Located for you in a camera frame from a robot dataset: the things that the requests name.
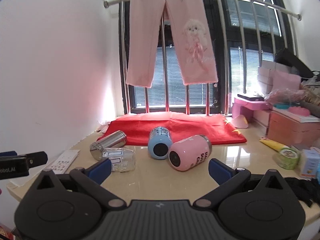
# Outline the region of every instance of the red cloth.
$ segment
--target red cloth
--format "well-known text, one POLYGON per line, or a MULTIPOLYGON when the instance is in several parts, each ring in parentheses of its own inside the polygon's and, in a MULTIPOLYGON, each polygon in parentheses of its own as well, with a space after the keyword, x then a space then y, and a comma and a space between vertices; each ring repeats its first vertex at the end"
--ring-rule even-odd
POLYGON ((99 139, 121 130, 127 135, 127 145, 146 146, 151 130, 158 126, 163 126, 170 131, 173 142, 196 134, 207 136, 213 145, 245 143, 247 141, 239 130, 221 114, 204 116, 176 112, 121 116, 111 122, 106 133, 99 139))

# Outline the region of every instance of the pink bottle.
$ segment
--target pink bottle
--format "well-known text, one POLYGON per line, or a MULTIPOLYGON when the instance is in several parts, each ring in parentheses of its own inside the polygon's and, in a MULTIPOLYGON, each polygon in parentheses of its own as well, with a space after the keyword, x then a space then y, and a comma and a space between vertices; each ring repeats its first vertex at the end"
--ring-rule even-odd
POLYGON ((186 171, 209 157, 212 144, 204 135, 194 135, 171 145, 169 160, 173 168, 186 171))

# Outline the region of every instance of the pink pants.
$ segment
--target pink pants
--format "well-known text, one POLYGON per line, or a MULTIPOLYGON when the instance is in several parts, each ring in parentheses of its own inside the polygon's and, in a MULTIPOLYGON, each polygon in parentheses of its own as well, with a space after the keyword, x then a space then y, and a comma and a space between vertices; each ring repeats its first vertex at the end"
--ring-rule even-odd
POLYGON ((218 82, 202 0, 130 0, 130 48, 126 83, 151 87, 164 6, 170 20, 183 83, 218 82))

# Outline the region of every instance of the curtain rod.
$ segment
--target curtain rod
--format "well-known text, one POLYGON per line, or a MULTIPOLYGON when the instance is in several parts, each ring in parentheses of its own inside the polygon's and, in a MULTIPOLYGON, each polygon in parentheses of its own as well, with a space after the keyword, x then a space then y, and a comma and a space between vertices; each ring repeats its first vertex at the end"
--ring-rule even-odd
MULTIPOLYGON (((104 4, 105 8, 109 8, 111 5, 118 4, 121 2, 128 2, 128 1, 130 1, 130 0, 111 0, 111 1, 104 1, 103 4, 104 4)), ((256 3, 256 4, 267 5, 268 7, 272 8, 272 9, 274 8, 276 10, 284 12, 285 14, 292 15, 293 17, 297 18, 299 21, 301 21, 301 19, 302 19, 300 14, 293 13, 285 8, 282 8, 281 6, 278 6, 278 5, 269 3, 269 2, 264 2, 261 0, 245 0, 245 1, 247 1, 247 2, 252 1, 253 3, 256 3)))

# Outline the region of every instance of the small box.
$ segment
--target small box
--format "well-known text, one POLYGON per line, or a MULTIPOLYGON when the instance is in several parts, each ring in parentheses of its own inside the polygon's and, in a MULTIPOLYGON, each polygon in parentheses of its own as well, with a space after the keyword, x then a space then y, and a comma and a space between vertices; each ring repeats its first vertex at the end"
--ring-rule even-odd
POLYGON ((320 155, 315 150, 302 150, 300 157, 300 177, 306 179, 314 179, 318 164, 320 162, 320 155))

